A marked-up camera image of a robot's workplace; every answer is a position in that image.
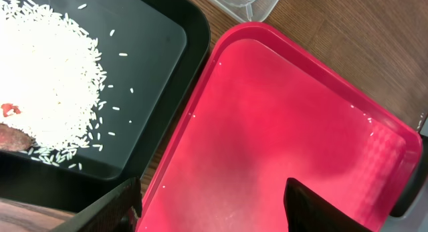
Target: clear plastic container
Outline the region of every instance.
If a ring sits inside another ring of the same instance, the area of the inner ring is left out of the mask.
[[[239,22],[264,21],[279,0],[210,0]]]

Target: wooden table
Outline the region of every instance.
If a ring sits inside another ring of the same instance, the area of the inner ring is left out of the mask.
[[[237,22],[207,0],[191,1],[209,20],[212,48]],[[280,0],[265,22],[412,128],[428,111],[428,0]],[[143,176],[144,191],[178,118]],[[0,231],[47,231],[70,217],[0,201]]]

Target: white rice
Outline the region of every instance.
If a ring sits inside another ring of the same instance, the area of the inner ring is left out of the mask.
[[[97,119],[92,109],[106,79],[97,63],[102,53],[96,48],[98,39],[89,38],[67,13],[62,19],[49,5],[22,1],[20,7],[14,5],[19,0],[0,0],[0,104],[12,103],[21,110],[0,116],[0,123],[34,139],[27,153],[39,157],[31,160],[59,166],[72,159],[77,148],[89,147],[87,127],[92,129],[90,120]]]

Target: red object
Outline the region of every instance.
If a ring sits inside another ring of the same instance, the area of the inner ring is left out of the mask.
[[[138,231],[287,231],[289,177],[378,231],[420,156],[414,130],[280,32],[245,23],[215,46]]]
[[[8,117],[9,115],[7,115],[7,113],[10,110],[13,110],[14,113],[16,114],[20,114],[21,111],[19,110],[18,106],[14,106],[13,104],[3,104],[1,105],[1,109],[3,110],[3,117]]]

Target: textured red surface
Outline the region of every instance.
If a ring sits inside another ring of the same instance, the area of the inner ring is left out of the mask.
[[[288,177],[376,231],[420,153],[416,132],[271,27],[247,23],[216,45],[139,231],[287,231]]]

